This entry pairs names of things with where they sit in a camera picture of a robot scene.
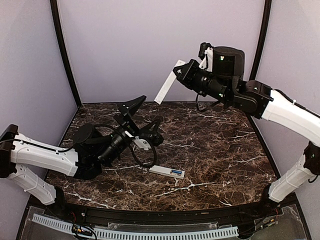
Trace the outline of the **white remote battery cover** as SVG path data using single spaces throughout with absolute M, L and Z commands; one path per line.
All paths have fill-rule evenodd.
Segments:
M 177 79 L 173 70 L 169 73 L 168 77 L 164 81 L 162 87 L 160 88 L 159 92 L 157 93 L 154 102 L 161 105 L 163 100 L 165 99 L 166 95 L 168 94 L 170 88 L 172 87 L 174 81 Z

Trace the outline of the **blue battery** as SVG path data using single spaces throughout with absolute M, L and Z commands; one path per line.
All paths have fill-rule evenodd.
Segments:
M 171 173 L 172 175 L 177 175 L 177 176 L 181 176 L 181 175 L 183 174 L 182 171 L 176 170 L 176 169 L 172 169 L 172 170 L 170 171 L 170 173 Z

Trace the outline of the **white remote control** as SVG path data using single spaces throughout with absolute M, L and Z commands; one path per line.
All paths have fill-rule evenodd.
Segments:
M 149 169 L 149 172 L 154 173 L 154 174 L 158 174 L 158 175 L 162 175 L 162 176 L 166 176 L 166 177 L 184 179 L 185 171 L 176 169 L 178 171 L 182 171 L 182 175 L 179 176 L 179 175 L 171 174 L 171 170 L 175 170 L 175 169 L 169 168 L 169 167 L 163 167 L 163 166 L 159 166 L 159 165 L 154 165 L 153 167 L 151 167 Z

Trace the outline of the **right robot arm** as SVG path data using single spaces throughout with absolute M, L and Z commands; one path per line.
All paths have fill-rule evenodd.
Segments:
M 245 81 L 245 53 L 203 42 L 198 57 L 173 68 L 176 79 L 200 96 L 210 96 L 224 108 L 234 107 L 257 119 L 284 126 L 309 140 L 298 162 L 266 187 L 255 213 L 266 217 L 287 195 L 320 174 L 320 116 L 290 99 L 279 89 L 257 80 Z

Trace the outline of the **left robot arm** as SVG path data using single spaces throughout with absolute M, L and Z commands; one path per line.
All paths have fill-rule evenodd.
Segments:
M 112 167 L 112 162 L 120 158 L 125 149 L 131 152 L 131 144 L 153 153 L 152 163 L 134 160 L 143 168 L 152 168 L 157 162 L 156 147 L 164 138 L 156 119 L 142 128 L 132 120 L 132 116 L 144 103 L 146 96 L 117 104 L 119 114 L 114 116 L 118 127 L 108 124 L 86 123 L 72 136 L 72 146 L 62 148 L 45 144 L 18 131 L 18 126 L 10 124 L 0 135 L 0 177 L 20 186 L 25 192 L 36 197 L 43 205 L 60 218 L 67 218 L 70 206 L 64 202 L 63 191 L 55 187 L 27 166 L 33 165 L 53 170 L 80 180 L 91 180 L 102 173 L 102 167 Z

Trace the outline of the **right black frame post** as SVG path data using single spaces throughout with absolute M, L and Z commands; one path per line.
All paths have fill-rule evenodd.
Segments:
M 268 31 L 268 25 L 269 25 L 269 20 L 270 20 L 270 15 L 271 15 L 271 8 L 272 8 L 272 0 L 265 0 L 258 42 L 257 42 L 254 60 L 252 63 L 252 68 L 251 68 L 251 72 L 250 72 L 250 76 L 249 76 L 250 80 L 255 80 L 257 77 L 257 74 L 258 74 L 258 69 L 260 66 L 261 59 L 262 59 L 262 54 L 263 54 L 265 40 L 266 40 L 266 36 L 267 36 L 267 31 Z

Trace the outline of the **black frame post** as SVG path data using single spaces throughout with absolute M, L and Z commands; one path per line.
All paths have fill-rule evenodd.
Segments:
M 261 59 L 262 59 L 262 54 L 263 54 L 265 40 L 266 40 L 266 36 L 267 36 L 267 31 L 268 31 L 268 25 L 269 25 L 269 20 L 270 20 L 270 15 L 271 15 L 271 8 L 272 8 L 272 0 L 265 0 L 258 42 L 257 42 L 254 60 L 252 63 L 252 68 L 251 68 L 251 72 L 250 72 L 250 76 L 249 76 L 250 80 L 255 80 L 257 77 L 257 74 L 258 74 L 258 69 L 260 66 Z
M 82 101 L 80 98 L 80 94 L 78 92 L 76 81 L 73 75 L 73 71 L 71 68 L 69 56 L 67 53 L 67 47 L 64 39 L 62 24 L 61 24 L 61 18 L 58 8 L 58 1 L 57 0 L 50 0 L 50 9 L 51 9 L 51 15 L 55 30 L 55 35 L 58 43 L 58 48 L 61 56 L 61 60 L 63 63 L 64 71 L 67 77 L 67 81 L 74 99 L 74 102 L 77 106 L 77 108 L 80 108 L 82 106 Z

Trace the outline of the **left black frame post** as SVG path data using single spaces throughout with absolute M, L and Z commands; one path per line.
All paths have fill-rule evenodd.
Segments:
M 51 15 L 55 30 L 55 35 L 58 43 L 58 48 L 61 56 L 61 60 L 63 63 L 64 71 L 67 77 L 67 81 L 74 99 L 74 102 L 77 106 L 77 108 L 80 108 L 82 106 L 82 101 L 80 98 L 80 94 L 78 92 L 76 81 L 73 75 L 73 71 L 71 68 L 69 56 L 67 53 L 67 47 L 64 39 L 62 24 L 61 24 L 61 18 L 58 8 L 58 1 L 57 0 L 50 0 L 50 9 L 51 9 Z

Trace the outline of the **black front rail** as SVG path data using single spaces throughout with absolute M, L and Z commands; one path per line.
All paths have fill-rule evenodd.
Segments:
M 189 211 L 134 211 L 90 207 L 72 203 L 65 204 L 73 211 L 76 222 L 93 226 L 110 223 L 132 225 L 187 225 L 218 222 L 222 224 L 247 224 L 255 218 L 245 214 L 258 206 L 257 202 Z

